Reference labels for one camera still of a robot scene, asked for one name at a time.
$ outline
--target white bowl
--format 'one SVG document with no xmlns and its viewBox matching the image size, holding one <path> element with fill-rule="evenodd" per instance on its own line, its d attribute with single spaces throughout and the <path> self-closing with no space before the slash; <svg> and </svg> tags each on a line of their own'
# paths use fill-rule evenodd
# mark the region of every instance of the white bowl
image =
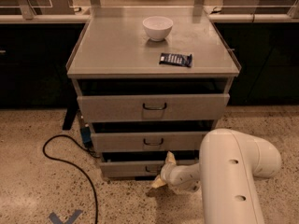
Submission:
<svg viewBox="0 0 299 224">
<path fill-rule="evenodd" d="M 170 33 L 173 22 L 166 17 L 149 17 L 143 20 L 143 27 L 151 40 L 162 41 Z"/>
</svg>

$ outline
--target speckled floor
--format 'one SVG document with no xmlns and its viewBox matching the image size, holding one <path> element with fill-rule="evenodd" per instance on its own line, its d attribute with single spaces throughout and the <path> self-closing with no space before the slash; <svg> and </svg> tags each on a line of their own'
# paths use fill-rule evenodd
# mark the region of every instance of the speckled floor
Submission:
<svg viewBox="0 0 299 224">
<path fill-rule="evenodd" d="M 42 147 L 55 134 L 80 142 L 78 121 L 62 131 L 65 110 L 0 110 L 0 223 L 94 223 L 93 193 L 74 167 L 44 157 Z M 229 106 L 218 127 L 260 136 L 282 156 L 282 170 L 256 181 L 266 224 L 299 220 L 299 106 Z M 91 177 L 99 200 L 99 223 L 204 223 L 201 191 L 151 189 L 150 181 L 108 181 L 99 160 L 65 138 L 47 152 L 72 161 Z"/>
</svg>

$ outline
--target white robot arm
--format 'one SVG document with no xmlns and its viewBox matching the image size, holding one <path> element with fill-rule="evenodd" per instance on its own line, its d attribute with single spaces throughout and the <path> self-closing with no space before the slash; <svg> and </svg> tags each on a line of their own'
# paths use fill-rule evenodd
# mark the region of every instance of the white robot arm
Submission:
<svg viewBox="0 0 299 224">
<path fill-rule="evenodd" d="M 268 141 L 217 129 L 203 139 L 199 164 L 176 166 L 171 153 L 167 160 L 153 187 L 160 179 L 160 186 L 197 191 L 200 180 L 206 224 L 264 223 L 253 177 L 269 178 L 281 168 L 280 154 Z"/>
</svg>

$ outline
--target blue tape mark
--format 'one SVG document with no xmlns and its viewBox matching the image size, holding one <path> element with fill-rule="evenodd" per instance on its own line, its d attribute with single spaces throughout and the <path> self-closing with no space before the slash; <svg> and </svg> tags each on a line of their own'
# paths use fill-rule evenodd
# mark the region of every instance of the blue tape mark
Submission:
<svg viewBox="0 0 299 224">
<path fill-rule="evenodd" d="M 65 222 L 65 224 L 73 224 L 81 213 L 81 210 L 75 210 L 75 213 Z M 55 213 L 51 213 L 49 219 L 53 224 L 64 224 Z"/>
</svg>

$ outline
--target drawer front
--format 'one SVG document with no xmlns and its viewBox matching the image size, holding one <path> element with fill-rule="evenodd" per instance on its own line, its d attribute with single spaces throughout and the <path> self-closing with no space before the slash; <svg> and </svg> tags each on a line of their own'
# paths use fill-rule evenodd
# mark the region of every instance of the drawer front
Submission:
<svg viewBox="0 0 299 224">
<path fill-rule="evenodd" d="M 204 135 L 204 132 L 92 133 L 92 140 L 98 153 L 199 150 Z"/>
<path fill-rule="evenodd" d="M 87 122 L 219 119 L 228 94 L 79 96 Z"/>
<path fill-rule="evenodd" d="M 177 161 L 177 165 L 192 165 L 198 160 Z M 156 176 L 161 172 L 164 161 L 103 162 L 100 168 L 105 177 Z"/>
</svg>

